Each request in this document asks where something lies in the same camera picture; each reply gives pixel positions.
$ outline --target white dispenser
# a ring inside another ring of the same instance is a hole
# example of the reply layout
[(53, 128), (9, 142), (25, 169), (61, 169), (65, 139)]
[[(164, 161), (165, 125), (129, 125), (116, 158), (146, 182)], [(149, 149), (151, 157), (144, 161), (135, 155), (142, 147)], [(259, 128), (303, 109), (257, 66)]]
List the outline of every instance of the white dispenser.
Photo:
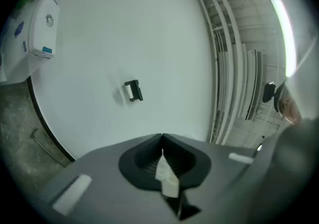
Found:
[(35, 0), (8, 22), (0, 48), (1, 84), (25, 81), (54, 57), (59, 13), (55, 0)]

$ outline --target gray floor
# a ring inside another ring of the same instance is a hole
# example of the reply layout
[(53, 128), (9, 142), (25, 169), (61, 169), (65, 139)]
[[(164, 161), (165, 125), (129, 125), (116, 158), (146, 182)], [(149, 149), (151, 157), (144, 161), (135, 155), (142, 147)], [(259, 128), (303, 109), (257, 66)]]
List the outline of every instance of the gray floor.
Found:
[(45, 133), (33, 108), (26, 83), (0, 87), (0, 153), (12, 176), (26, 192), (35, 194), (63, 166), (53, 160), (34, 139), (64, 164), (70, 161)]

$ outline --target fluorescent light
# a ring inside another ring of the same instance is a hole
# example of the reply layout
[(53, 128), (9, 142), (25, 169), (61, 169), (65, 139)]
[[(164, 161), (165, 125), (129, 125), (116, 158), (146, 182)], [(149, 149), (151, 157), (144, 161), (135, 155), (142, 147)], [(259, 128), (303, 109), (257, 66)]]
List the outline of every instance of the fluorescent light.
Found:
[(258, 146), (258, 148), (257, 148), (257, 151), (260, 151), (262, 147), (263, 147), (263, 145), (260, 144), (260, 145)]
[(271, 0), (279, 19), (281, 30), (284, 36), (286, 51), (286, 76), (290, 77), (296, 70), (297, 57), (293, 29), (282, 0)]

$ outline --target blue label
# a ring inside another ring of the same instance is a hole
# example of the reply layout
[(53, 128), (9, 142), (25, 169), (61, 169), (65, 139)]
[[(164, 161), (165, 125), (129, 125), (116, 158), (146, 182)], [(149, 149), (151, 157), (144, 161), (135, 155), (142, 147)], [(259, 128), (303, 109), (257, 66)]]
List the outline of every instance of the blue label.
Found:
[(52, 53), (52, 49), (46, 48), (46, 47), (44, 47), (44, 48), (42, 49), (42, 51), (48, 52), (48, 53)]
[(25, 44), (25, 41), (23, 41), (23, 48), (24, 48), (24, 52), (26, 52), (26, 44)]
[(20, 25), (16, 28), (16, 30), (14, 32), (14, 36), (15, 37), (17, 37), (22, 32), (23, 24), (24, 24), (24, 21), (21, 22)]

